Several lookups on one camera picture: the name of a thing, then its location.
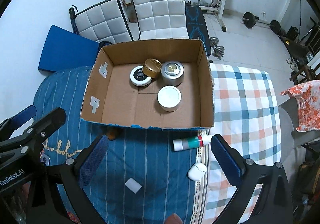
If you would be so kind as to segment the gold round tin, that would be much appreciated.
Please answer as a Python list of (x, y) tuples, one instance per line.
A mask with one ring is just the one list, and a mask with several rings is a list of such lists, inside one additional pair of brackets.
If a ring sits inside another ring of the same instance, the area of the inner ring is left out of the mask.
[(157, 59), (147, 59), (142, 67), (142, 71), (146, 76), (156, 79), (161, 73), (162, 63)]

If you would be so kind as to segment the white earbuds case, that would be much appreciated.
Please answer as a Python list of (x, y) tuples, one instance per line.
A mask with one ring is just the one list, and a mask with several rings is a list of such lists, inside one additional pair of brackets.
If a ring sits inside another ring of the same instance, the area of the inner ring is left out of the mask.
[(189, 169), (187, 177), (192, 181), (199, 181), (206, 173), (206, 165), (201, 162), (197, 162)]

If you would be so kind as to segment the brown walnut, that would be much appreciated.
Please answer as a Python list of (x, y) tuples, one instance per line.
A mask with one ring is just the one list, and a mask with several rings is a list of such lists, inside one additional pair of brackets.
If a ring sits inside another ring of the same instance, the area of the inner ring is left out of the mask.
[(115, 140), (117, 136), (117, 130), (114, 127), (109, 127), (106, 132), (108, 140)]

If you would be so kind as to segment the white quilted chair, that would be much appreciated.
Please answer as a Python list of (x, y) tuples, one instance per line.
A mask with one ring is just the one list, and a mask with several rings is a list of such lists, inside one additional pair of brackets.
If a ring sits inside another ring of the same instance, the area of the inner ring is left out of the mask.
[(188, 39), (185, 0), (132, 0), (139, 39)]
[(75, 15), (78, 35), (95, 42), (121, 43), (133, 37), (120, 0), (105, 0)]

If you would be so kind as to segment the white quilted chair right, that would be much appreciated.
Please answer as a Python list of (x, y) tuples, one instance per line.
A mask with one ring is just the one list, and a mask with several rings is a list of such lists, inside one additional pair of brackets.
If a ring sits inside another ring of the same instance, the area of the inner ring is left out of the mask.
[(185, 0), (132, 0), (139, 39), (188, 39)]

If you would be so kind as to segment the silver round tin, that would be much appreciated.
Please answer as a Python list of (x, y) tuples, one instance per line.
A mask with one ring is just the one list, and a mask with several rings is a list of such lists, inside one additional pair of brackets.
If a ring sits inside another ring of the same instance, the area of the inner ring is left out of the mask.
[(161, 76), (166, 85), (179, 86), (184, 78), (184, 66), (179, 61), (168, 61), (162, 65)]

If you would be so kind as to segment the orange floral cloth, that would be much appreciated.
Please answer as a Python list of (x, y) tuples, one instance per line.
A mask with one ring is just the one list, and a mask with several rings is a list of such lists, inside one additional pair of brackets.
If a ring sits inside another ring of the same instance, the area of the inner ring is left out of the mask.
[(295, 85), (280, 94), (287, 94), (297, 101), (298, 132), (319, 131), (319, 80)]

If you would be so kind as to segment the black and white round tin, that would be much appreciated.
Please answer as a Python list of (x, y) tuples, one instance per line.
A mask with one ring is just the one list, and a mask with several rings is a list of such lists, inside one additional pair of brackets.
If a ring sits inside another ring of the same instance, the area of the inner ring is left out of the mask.
[(130, 73), (130, 81), (137, 87), (145, 87), (152, 81), (152, 78), (143, 73), (142, 67), (142, 65), (136, 66)]

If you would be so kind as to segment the grey chair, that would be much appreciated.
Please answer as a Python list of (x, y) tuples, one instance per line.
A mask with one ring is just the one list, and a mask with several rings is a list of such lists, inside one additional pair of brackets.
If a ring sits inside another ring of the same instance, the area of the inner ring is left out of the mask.
[(288, 99), (278, 106), (280, 117), (281, 139), (289, 138), (293, 147), (319, 140), (319, 131), (298, 132), (298, 106), (294, 98)]

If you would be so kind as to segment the white lidded round tin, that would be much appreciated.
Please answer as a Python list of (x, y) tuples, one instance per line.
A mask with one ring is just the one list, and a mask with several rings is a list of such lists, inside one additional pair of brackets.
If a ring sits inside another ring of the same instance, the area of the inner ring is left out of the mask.
[(181, 102), (181, 92), (175, 86), (164, 86), (157, 94), (157, 101), (161, 108), (167, 112), (174, 112)]

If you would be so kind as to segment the white green spray bottle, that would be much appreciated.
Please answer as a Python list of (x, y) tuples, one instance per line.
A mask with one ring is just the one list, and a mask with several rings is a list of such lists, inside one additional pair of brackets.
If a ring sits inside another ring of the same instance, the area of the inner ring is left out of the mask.
[(198, 147), (206, 146), (210, 143), (212, 135), (198, 135), (184, 139), (173, 140), (174, 151), (184, 151), (190, 149), (196, 149)]

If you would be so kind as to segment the blue foam mat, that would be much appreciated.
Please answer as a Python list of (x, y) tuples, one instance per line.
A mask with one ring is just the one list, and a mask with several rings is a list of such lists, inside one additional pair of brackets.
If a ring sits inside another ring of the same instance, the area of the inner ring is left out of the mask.
[(38, 70), (58, 72), (85, 66), (93, 66), (98, 52), (109, 41), (95, 42), (52, 25), (41, 53)]

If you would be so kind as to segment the blue black weight bench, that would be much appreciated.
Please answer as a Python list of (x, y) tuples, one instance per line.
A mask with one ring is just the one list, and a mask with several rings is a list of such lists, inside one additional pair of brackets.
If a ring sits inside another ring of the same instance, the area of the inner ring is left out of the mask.
[(207, 56), (212, 54), (209, 33), (204, 19), (203, 12), (199, 6), (187, 4), (185, 6), (186, 25), (190, 39), (200, 39), (203, 41)]

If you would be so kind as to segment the white quilted chair left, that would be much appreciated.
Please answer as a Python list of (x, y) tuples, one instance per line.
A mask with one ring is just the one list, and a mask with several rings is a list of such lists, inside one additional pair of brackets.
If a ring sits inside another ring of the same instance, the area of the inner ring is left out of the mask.
[(75, 15), (78, 35), (95, 42), (121, 43), (133, 37), (120, 0), (105, 0)]

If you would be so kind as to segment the barbell on floor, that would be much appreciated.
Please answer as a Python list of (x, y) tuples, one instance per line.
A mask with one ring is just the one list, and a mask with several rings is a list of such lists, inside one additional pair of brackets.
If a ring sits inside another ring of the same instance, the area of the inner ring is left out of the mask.
[(244, 22), (244, 25), (249, 29), (253, 28), (257, 23), (260, 23), (268, 25), (272, 32), (275, 34), (280, 33), (281, 30), (281, 25), (277, 20), (272, 20), (270, 23), (268, 23), (263, 20), (260, 20), (258, 16), (253, 15), (253, 13), (251, 12), (244, 13), (242, 21)]

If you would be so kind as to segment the chrome dumbbell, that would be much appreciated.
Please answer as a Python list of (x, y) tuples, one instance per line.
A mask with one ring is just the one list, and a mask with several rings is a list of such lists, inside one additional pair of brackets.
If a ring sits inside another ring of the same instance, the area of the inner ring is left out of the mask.
[(217, 37), (210, 37), (209, 40), (213, 50), (212, 55), (221, 60), (224, 57), (225, 48), (219, 45), (219, 39)]

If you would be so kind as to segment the white weight rack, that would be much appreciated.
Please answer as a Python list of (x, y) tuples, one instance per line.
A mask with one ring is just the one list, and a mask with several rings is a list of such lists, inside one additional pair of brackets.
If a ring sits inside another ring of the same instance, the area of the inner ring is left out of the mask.
[(217, 3), (213, 6), (200, 5), (200, 8), (202, 11), (215, 16), (223, 32), (227, 31), (227, 27), (225, 26), (222, 20), (223, 12), (225, 9), (225, 3), (226, 3), (226, 0), (217, 0)]

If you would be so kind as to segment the white rectangular block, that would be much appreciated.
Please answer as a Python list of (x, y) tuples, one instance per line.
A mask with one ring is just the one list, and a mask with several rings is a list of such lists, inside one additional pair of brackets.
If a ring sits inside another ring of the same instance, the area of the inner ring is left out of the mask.
[(134, 194), (138, 193), (140, 191), (140, 189), (142, 188), (142, 185), (140, 183), (138, 183), (136, 180), (134, 180), (133, 178), (129, 178), (125, 182), (125, 186), (128, 189), (130, 189)]

